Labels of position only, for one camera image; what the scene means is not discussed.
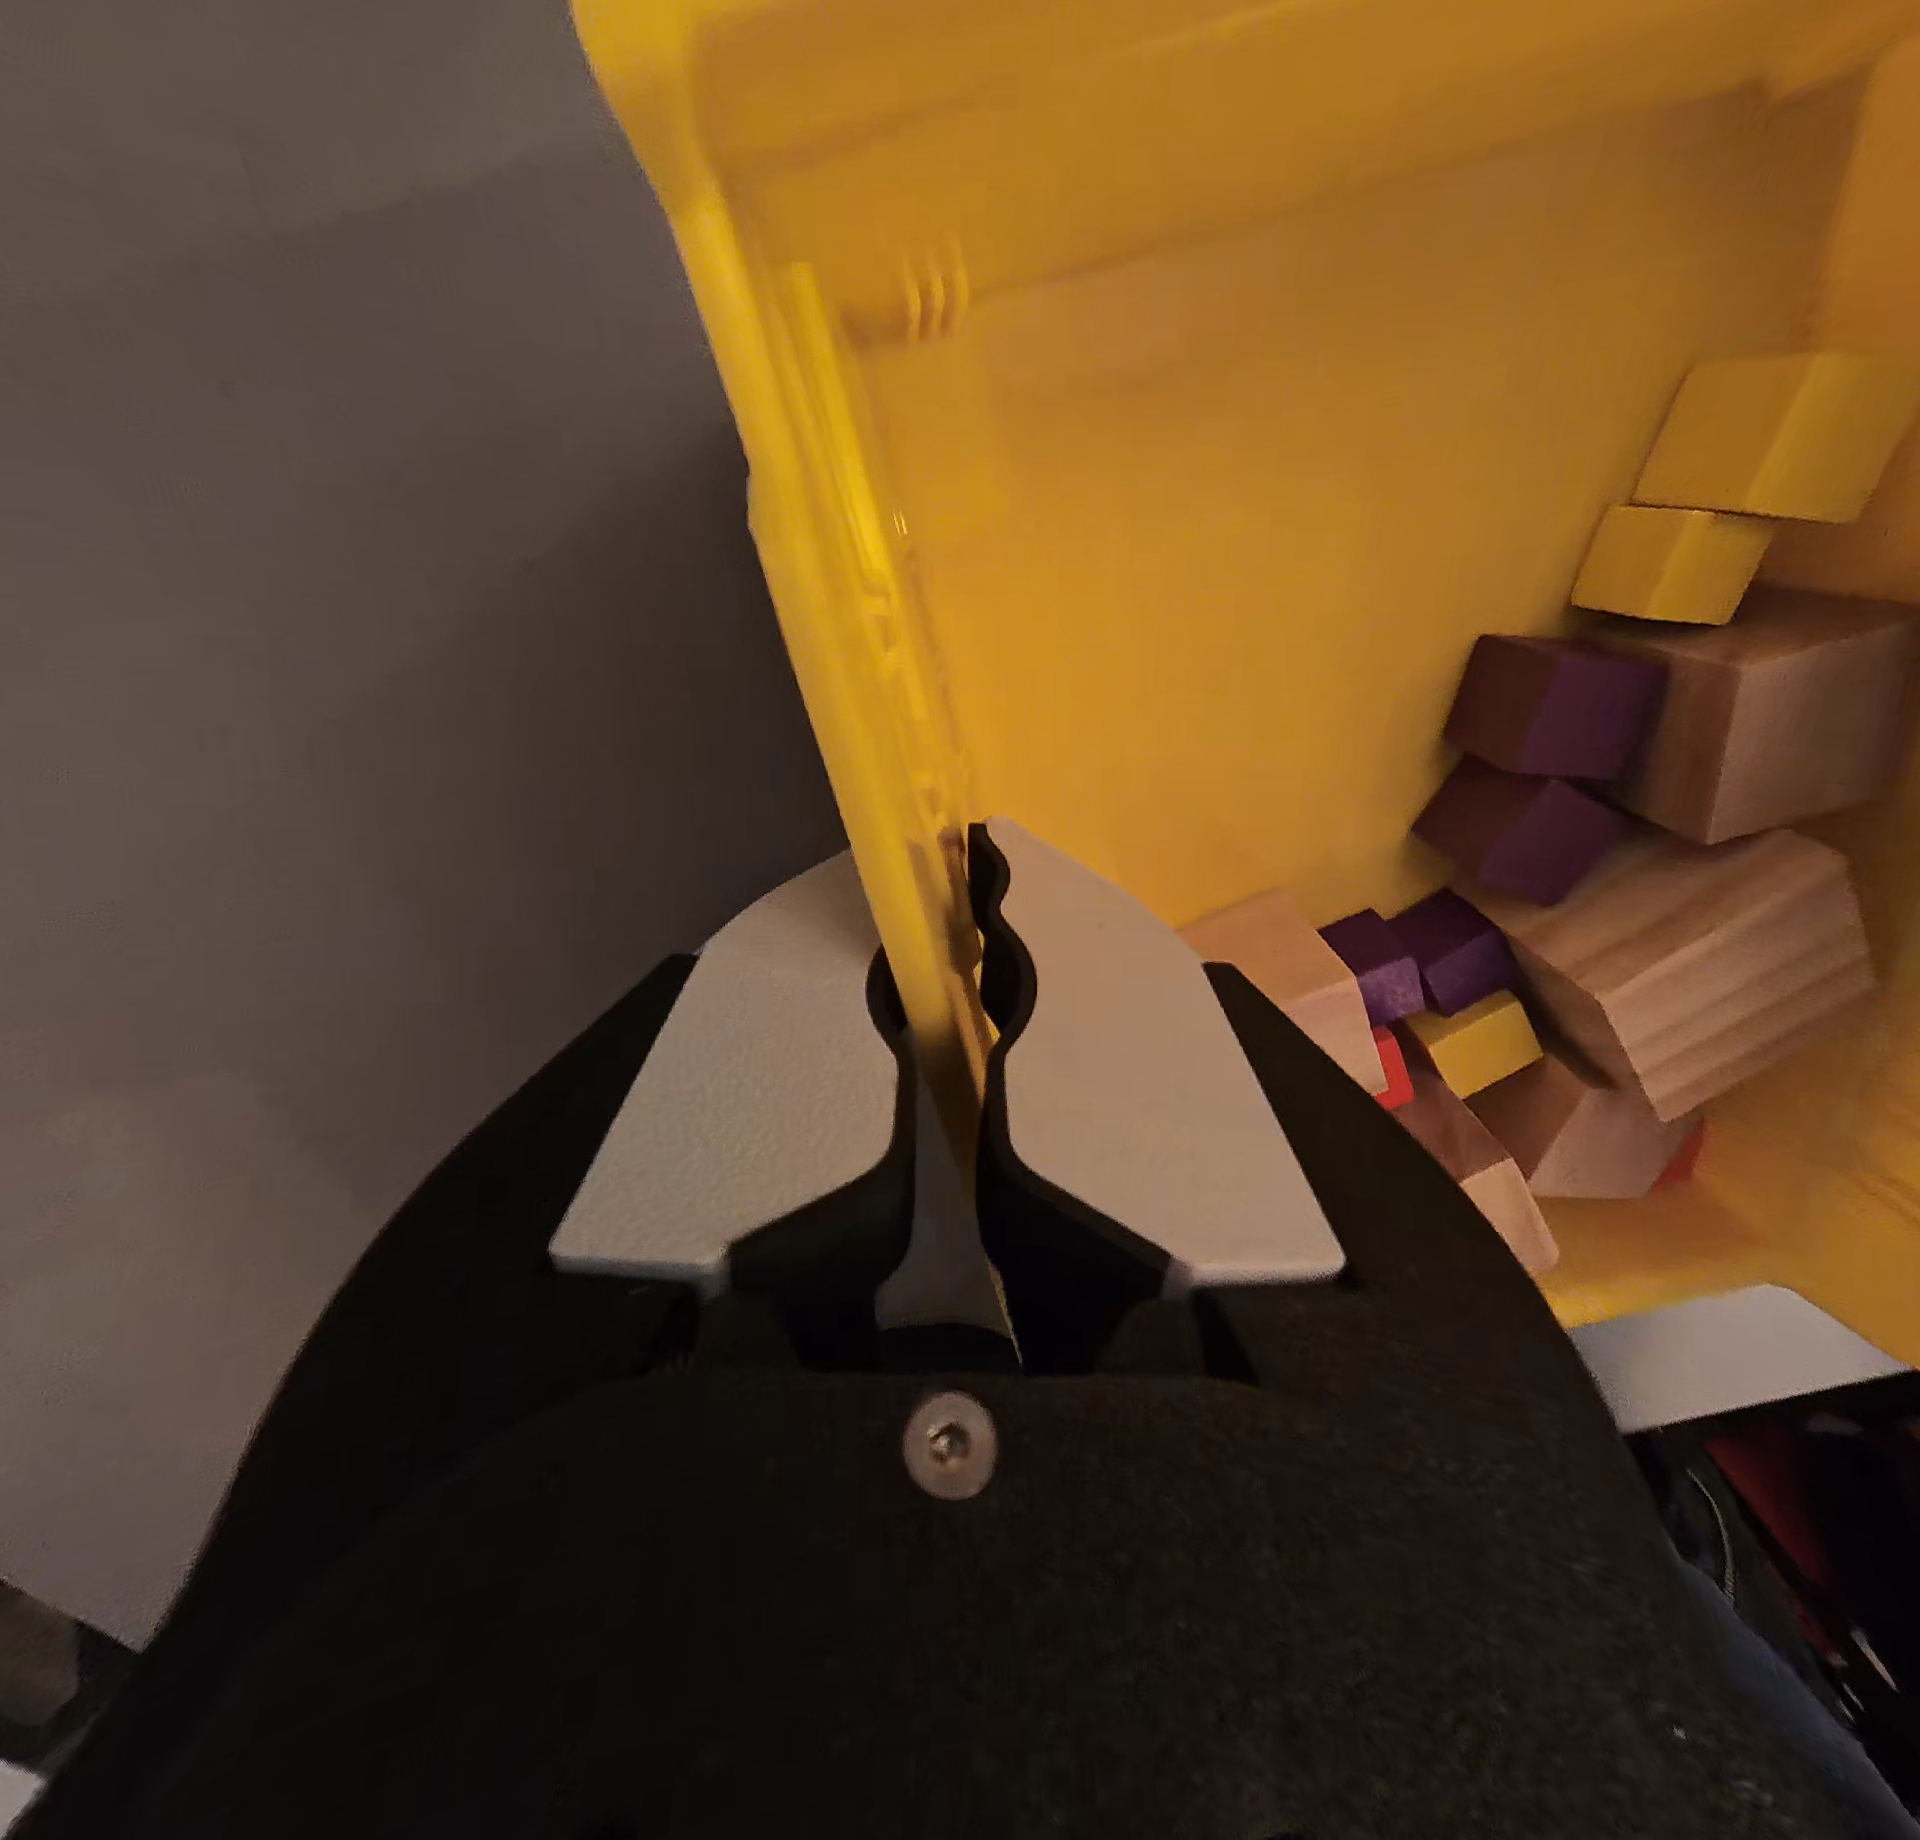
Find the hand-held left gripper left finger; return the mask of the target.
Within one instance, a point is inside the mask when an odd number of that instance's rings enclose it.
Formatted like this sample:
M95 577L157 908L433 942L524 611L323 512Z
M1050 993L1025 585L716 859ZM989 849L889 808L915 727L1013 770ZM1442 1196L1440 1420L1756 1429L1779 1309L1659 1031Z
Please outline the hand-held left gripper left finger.
M759 1300L805 1364L852 1371L914 1210L914 1049L839 852L703 944L550 1257Z

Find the pile of wooden cubes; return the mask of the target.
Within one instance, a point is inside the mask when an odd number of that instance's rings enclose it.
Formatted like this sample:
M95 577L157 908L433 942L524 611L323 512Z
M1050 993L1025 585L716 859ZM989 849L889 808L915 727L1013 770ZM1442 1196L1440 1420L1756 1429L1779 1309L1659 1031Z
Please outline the pile of wooden cubes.
M1706 361L1573 587L1573 633L1480 633L1411 838L1447 883L1309 924L1280 890L1185 939L1370 1085L1531 1274L1542 1201L1691 1174L1704 1111L1876 984L1843 857L1804 831L1876 797L1915 608L1760 581L1784 526L1859 519L1915 367L1849 350Z

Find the yellow plastic box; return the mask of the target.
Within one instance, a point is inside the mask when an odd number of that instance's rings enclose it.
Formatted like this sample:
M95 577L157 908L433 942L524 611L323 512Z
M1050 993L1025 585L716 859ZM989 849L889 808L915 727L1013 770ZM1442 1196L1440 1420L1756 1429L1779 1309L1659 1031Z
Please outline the yellow plastic box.
M1915 0L569 0L948 1131L965 831L1397 908L1701 361L1897 354Z

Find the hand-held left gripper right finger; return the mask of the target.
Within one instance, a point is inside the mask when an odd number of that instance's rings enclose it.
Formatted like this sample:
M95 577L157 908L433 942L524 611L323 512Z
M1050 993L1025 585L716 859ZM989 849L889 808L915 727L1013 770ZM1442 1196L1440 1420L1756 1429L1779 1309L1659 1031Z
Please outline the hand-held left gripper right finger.
M1007 816L970 825L993 1024L983 1242L1027 1371L1095 1371L1136 1309L1345 1271L1203 960Z

